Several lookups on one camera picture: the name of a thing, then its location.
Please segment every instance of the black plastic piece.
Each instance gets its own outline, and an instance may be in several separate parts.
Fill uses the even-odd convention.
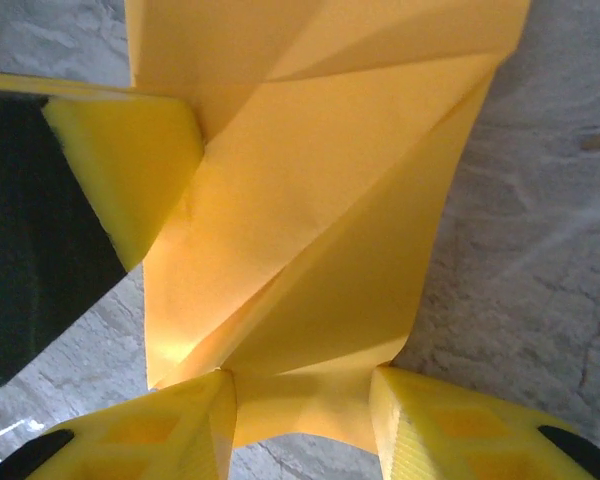
[[[0,386],[126,274],[42,108],[0,92]]]
[[[0,480],[24,480],[75,437],[57,430],[28,441],[0,463]]]
[[[538,430],[596,480],[600,480],[600,449],[589,440],[562,428],[543,425]]]

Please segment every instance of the marble floor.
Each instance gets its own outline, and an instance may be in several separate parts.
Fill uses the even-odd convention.
[[[0,71],[126,85],[123,0],[0,1]],[[142,317],[138,269],[0,389],[1,454],[146,392]],[[600,0],[534,3],[395,364],[546,410],[600,445]],[[373,455],[292,435],[238,450],[231,478],[381,476]]]

